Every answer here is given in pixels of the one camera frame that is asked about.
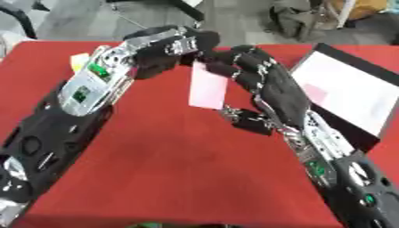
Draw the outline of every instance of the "robotic arm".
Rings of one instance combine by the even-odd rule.
[[[388,178],[345,137],[311,110],[288,71],[254,46],[237,46],[208,59],[208,70],[253,94],[260,113],[226,106],[222,115],[238,128],[282,134],[312,184],[348,228],[399,227],[399,194]]]
[[[116,47],[99,46],[5,140],[0,151],[0,227],[12,225],[62,177],[135,79],[153,77],[177,63],[190,65],[218,42],[213,32],[165,26],[134,33]]]
[[[239,128],[283,134],[345,227],[399,227],[395,187],[310,109],[288,71],[253,46],[210,52],[218,42],[213,32],[166,26],[134,33],[117,47],[98,47],[90,61],[50,92],[5,140],[0,151],[0,226],[12,225],[66,172],[136,79],[200,59],[209,71],[232,78],[252,93],[259,110],[226,106],[222,114]]]

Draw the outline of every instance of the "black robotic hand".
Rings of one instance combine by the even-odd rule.
[[[304,127],[310,101],[288,71],[268,53],[241,45],[209,55],[206,63],[209,71],[230,77],[251,92],[254,106],[263,112],[226,107],[225,115],[236,114],[235,126],[260,134],[270,134],[272,127]]]
[[[176,64],[191,66],[194,59],[215,48],[220,38],[216,32],[168,25],[147,28],[124,37],[132,45],[150,43],[134,57],[138,65],[136,79],[154,77]]]

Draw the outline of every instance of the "cable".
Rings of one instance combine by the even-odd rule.
[[[136,26],[138,26],[138,27],[140,27],[142,29],[147,29],[148,28],[148,27],[143,26],[142,24],[140,24],[137,21],[128,19],[122,13],[120,13],[118,10],[112,9],[112,7],[109,4],[107,4],[107,3],[105,3],[105,4],[107,5],[108,9],[110,9],[113,13],[117,14],[117,16],[119,16],[120,18],[123,18],[123,19],[127,20],[128,22],[130,22],[130,23],[132,23],[132,24],[134,24],[134,25],[136,25]]]

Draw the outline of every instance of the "red tablecloth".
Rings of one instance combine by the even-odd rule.
[[[28,42],[0,64],[0,139],[61,79],[72,54],[98,42]],[[310,45],[264,45],[293,66]],[[338,46],[398,72],[399,48]],[[220,222],[261,227],[339,227],[280,136],[232,128],[214,111],[188,106],[190,69],[136,82],[77,163],[17,227],[126,227],[134,221]],[[248,106],[229,85],[227,101]],[[371,158],[396,183],[395,118]]]

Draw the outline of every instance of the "yellow object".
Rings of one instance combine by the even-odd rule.
[[[334,8],[340,12],[346,0],[330,0]],[[387,0],[357,0],[349,20],[357,20],[376,14],[387,8]]]
[[[88,53],[80,53],[70,56],[70,67],[76,73],[80,71],[83,66],[90,60],[90,55]]]

